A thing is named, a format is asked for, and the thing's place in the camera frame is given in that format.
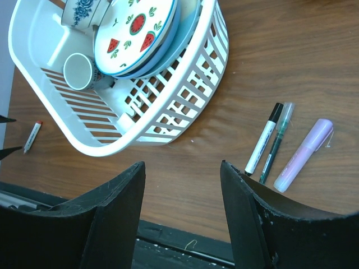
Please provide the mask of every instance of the blue plate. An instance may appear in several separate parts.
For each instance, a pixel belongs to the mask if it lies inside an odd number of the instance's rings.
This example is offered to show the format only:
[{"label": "blue plate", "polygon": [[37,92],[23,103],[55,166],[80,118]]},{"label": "blue plate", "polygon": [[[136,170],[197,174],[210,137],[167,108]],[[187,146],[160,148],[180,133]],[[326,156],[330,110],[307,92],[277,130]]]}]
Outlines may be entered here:
[{"label": "blue plate", "polygon": [[170,26],[171,28],[168,30],[168,35],[165,38],[165,41],[163,41],[162,45],[158,48],[157,52],[155,52],[153,57],[139,69],[123,76],[113,76],[113,77],[119,80],[128,80],[130,78],[138,78],[143,74],[145,74],[146,72],[148,72],[149,70],[151,70],[151,68],[153,68],[162,59],[162,57],[165,55],[166,51],[170,47],[174,39],[174,36],[176,35],[178,25],[180,24],[179,22],[180,18],[181,18],[181,1],[178,1],[176,13],[174,14],[172,26]]},{"label": "blue plate", "polygon": [[171,46],[162,59],[149,72],[139,78],[148,78],[159,74],[169,67],[187,47],[188,42],[196,30],[201,7],[201,2],[199,0],[197,0],[197,4],[195,4],[194,7],[192,6],[192,3],[193,0],[178,1],[178,4],[181,4],[182,7],[182,15],[185,17],[181,18],[181,21],[179,22],[178,30]]}]

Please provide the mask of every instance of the green pen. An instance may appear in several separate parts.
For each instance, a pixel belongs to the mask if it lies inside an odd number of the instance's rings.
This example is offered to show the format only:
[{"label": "green pen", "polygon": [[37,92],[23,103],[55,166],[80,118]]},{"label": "green pen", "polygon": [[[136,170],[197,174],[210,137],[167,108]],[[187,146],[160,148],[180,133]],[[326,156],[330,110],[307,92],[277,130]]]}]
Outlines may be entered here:
[{"label": "green pen", "polygon": [[293,110],[295,106],[296,106],[295,103],[284,103],[282,113],[280,114],[277,126],[275,127],[275,129],[277,129],[277,135],[275,136],[275,140],[270,149],[267,161],[265,162],[262,174],[259,179],[259,183],[265,184],[265,181],[267,180],[267,177],[270,172],[270,168],[273,165],[274,158],[278,152],[284,133],[286,132],[288,124],[291,120],[291,116],[293,114]]}]

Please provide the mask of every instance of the wooden table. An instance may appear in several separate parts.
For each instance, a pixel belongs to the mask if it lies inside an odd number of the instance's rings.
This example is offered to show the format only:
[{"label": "wooden table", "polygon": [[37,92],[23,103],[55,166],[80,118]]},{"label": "wooden table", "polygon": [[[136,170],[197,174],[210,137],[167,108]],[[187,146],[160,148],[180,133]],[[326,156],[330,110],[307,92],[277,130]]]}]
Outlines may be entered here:
[{"label": "wooden table", "polygon": [[[168,146],[129,147],[94,158],[66,140],[18,70],[6,146],[23,145],[44,122],[30,152],[1,165],[2,181],[72,198],[144,160],[141,218],[229,241],[220,162],[244,169],[275,102],[296,103],[274,162],[273,182],[318,118],[333,121],[333,138],[305,165],[285,196],[323,210],[359,209],[359,6],[355,0],[220,0],[230,55],[213,99]],[[258,180],[270,146],[253,179]]]}]

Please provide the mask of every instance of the cup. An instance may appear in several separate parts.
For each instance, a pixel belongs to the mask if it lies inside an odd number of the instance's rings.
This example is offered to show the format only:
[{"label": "cup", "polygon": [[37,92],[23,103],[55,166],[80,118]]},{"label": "cup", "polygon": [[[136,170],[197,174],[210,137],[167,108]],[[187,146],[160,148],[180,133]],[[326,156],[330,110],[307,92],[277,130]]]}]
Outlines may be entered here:
[{"label": "cup", "polygon": [[61,24],[78,30],[100,25],[110,2],[111,0],[67,0]]},{"label": "cup", "polygon": [[93,57],[82,53],[71,54],[63,66],[68,86],[76,91],[102,90],[113,86],[114,78],[102,74]]}]

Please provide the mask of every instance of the highlighter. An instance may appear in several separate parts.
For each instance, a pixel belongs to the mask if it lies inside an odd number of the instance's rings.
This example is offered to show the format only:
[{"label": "highlighter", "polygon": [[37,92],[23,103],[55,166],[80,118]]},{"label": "highlighter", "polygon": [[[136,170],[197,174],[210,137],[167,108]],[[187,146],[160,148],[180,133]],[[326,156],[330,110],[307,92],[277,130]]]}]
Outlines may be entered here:
[{"label": "highlighter", "polygon": [[318,119],[303,140],[293,157],[274,182],[274,188],[285,192],[313,152],[317,151],[333,131],[333,123],[328,119]]}]

